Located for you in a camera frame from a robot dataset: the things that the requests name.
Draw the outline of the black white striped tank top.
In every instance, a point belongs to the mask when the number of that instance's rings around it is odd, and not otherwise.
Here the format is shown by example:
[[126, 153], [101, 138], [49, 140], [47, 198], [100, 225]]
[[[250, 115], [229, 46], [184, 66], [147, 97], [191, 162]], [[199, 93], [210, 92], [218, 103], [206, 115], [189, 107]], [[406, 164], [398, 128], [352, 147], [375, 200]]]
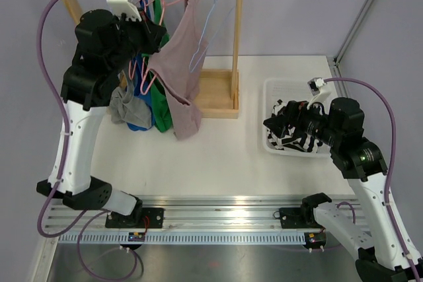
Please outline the black white striped tank top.
[[[282, 99], [278, 99], [272, 107], [271, 117], [275, 117], [282, 113], [286, 103]], [[325, 114], [325, 107], [321, 102], [316, 102], [312, 106], [313, 110], [317, 110], [319, 114]], [[317, 153], [323, 146], [322, 141], [318, 141], [304, 133], [297, 139], [294, 138], [295, 128], [290, 128], [282, 137], [277, 137], [275, 133], [266, 128], [267, 141], [271, 146], [278, 151], [297, 151], [300, 153]]]

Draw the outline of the pink wire hanger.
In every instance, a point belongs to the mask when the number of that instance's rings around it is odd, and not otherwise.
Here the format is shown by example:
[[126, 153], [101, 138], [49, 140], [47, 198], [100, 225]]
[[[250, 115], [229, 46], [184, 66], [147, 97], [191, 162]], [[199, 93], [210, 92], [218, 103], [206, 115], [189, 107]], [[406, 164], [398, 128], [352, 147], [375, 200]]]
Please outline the pink wire hanger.
[[[161, 5], [162, 11], [161, 14], [159, 15], [159, 26], [163, 26], [163, 21], [164, 21], [164, 16], [165, 16], [165, 10], [166, 10], [166, 6], [170, 6], [170, 5], [174, 5], [176, 3], [178, 3], [179, 1], [182, 0], [177, 0], [177, 1], [173, 1], [169, 4], [165, 3], [165, 0], [159, 0], [159, 4]], [[149, 90], [151, 89], [151, 86], [153, 85], [155, 79], [157, 78], [157, 75], [152, 76], [151, 80], [149, 81], [149, 84], [146, 88], [144, 88], [144, 84], [145, 82], [149, 79], [149, 73], [150, 73], [150, 69], [147, 67], [147, 64], [145, 62], [145, 58], [142, 59], [142, 64], [141, 64], [141, 83], [140, 83], [140, 93], [142, 95], [146, 95]]]

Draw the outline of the mauve pink tank top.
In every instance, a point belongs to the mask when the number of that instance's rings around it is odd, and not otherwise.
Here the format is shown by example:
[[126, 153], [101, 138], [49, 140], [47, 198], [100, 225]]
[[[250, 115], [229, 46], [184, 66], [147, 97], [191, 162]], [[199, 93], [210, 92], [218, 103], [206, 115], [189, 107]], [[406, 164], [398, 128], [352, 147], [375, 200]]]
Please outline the mauve pink tank top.
[[148, 68], [165, 88], [178, 140], [195, 135], [202, 120], [194, 100], [200, 91], [200, 72], [208, 41], [201, 37], [196, 21], [198, 3], [199, 0], [186, 0], [184, 14], [171, 39], [148, 62]]

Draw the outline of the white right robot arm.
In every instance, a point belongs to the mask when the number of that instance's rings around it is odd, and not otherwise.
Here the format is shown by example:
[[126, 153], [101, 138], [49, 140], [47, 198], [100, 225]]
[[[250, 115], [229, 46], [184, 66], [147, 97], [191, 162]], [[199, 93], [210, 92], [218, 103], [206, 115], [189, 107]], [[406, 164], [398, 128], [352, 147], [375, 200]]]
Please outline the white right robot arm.
[[327, 114], [318, 104], [290, 101], [263, 124], [278, 137], [293, 129], [330, 147], [333, 164], [353, 189], [370, 233], [348, 220], [324, 193], [303, 198], [299, 217], [304, 225], [327, 229], [353, 257], [362, 281], [422, 280], [422, 256], [394, 205], [383, 155], [363, 136], [364, 113], [357, 101], [335, 98]]

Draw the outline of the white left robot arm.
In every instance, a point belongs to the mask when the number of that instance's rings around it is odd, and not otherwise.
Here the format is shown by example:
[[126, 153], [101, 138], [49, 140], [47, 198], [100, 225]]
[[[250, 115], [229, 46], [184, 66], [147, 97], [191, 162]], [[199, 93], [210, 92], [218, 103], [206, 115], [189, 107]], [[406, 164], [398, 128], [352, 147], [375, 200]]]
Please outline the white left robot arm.
[[91, 162], [100, 123], [120, 83], [119, 72], [137, 54], [158, 52], [165, 33], [144, 13], [135, 18], [117, 17], [105, 9], [83, 14], [75, 27], [77, 47], [59, 96], [66, 115], [60, 148], [52, 174], [36, 185], [39, 194], [61, 199], [74, 210], [120, 214], [129, 228], [142, 222], [141, 200], [91, 176]]

